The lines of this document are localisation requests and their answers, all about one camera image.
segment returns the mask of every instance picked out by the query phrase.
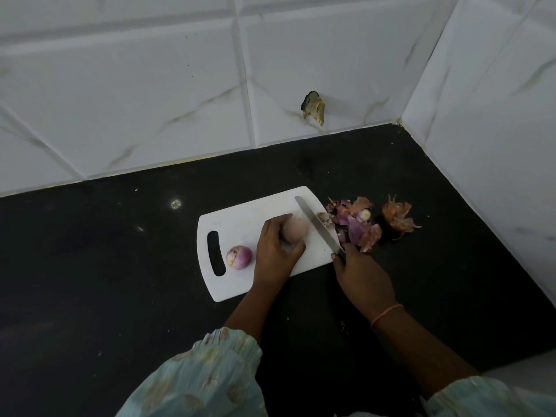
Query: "white cutting board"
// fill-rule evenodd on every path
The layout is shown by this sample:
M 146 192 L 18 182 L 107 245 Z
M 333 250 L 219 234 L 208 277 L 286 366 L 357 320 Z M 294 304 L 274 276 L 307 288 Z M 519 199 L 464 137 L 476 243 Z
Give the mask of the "white cutting board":
M 235 297 L 251 288 L 257 242 L 259 241 L 262 225 L 267 219 L 284 213 L 293 213 L 294 216 L 309 221 L 304 217 L 294 196 L 301 196 L 305 199 L 313 212 L 326 212 L 317 197 L 307 187 L 302 186 L 199 217 L 197 256 L 203 279 L 214 301 L 223 301 Z M 209 259 L 207 235 L 211 231 L 218 231 L 220 252 L 226 266 L 226 273 L 222 276 L 214 274 Z M 336 231 L 331 228 L 329 232 L 337 240 Z M 240 271 L 232 269 L 226 262 L 226 253 L 237 245 L 247 246 L 253 251 L 251 264 Z M 312 224 L 309 225 L 305 245 L 307 246 L 305 253 L 295 265 L 292 275 L 326 265 L 332 261 L 330 259 L 332 250 Z

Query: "knife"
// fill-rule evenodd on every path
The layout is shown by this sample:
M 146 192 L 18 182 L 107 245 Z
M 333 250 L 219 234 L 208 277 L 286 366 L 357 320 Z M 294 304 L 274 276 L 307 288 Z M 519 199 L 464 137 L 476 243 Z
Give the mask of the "knife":
M 309 219 L 311 224 L 315 227 L 316 231 L 322 237 L 324 242 L 330 247 L 332 252 L 336 253 L 338 256 L 342 258 L 342 260 L 346 261 L 346 253 L 344 249 L 340 247 L 338 242 L 330 235 L 324 224 L 320 221 L 320 219 L 316 216 L 315 212 L 312 211 L 311 207 L 305 202 L 301 196 L 295 196 L 295 201 L 301 208 L 303 214 Z

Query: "bracelet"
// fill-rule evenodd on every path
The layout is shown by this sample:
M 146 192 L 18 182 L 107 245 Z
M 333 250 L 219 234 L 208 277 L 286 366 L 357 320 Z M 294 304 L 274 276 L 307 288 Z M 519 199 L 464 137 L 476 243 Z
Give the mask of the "bracelet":
M 375 326 L 375 323 L 377 323 L 381 317 L 384 317 L 385 315 L 387 315 L 390 310 L 393 310 L 394 308 L 402 308 L 402 307 L 403 307 L 403 305 L 401 305 L 401 304 L 394 304 L 393 306 L 390 306 L 389 308 L 387 308 L 385 311 L 383 311 L 380 315 L 376 316 L 372 320 L 371 326 Z

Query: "sleeve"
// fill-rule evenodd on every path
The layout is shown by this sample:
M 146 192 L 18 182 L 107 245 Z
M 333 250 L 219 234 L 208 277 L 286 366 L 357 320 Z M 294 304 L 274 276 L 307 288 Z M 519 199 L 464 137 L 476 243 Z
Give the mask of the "sleeve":
M 513 388 L 493 378 L 472 376 L 451 383 L 427 402 L 434 417 L 456 415 L 554 416 L 556 398 Z
M 217 329 L 167 360 L 116 417 L 267 415 L 255 382 L 262 351 L 241 330 Z

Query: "hand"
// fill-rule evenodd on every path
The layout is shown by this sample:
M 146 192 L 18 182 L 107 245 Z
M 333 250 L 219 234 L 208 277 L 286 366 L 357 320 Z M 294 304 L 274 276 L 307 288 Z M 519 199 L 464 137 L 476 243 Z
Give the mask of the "hand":
M 277 289 L 277 294 L 305 251 L 303 240 L 289 253 L 280 246 L 280 226 L 290 217 L 290 213 L 277 216 L 267 220 L 262 226 L 259 243 L 257 244 L 253 287 Z
M 345 244 L 346 264 L 332 254 L 336 278 L 349 301 L 369 321 L 396 304 L 388 274 L 371 256 L 360 253 L 353 244 Z

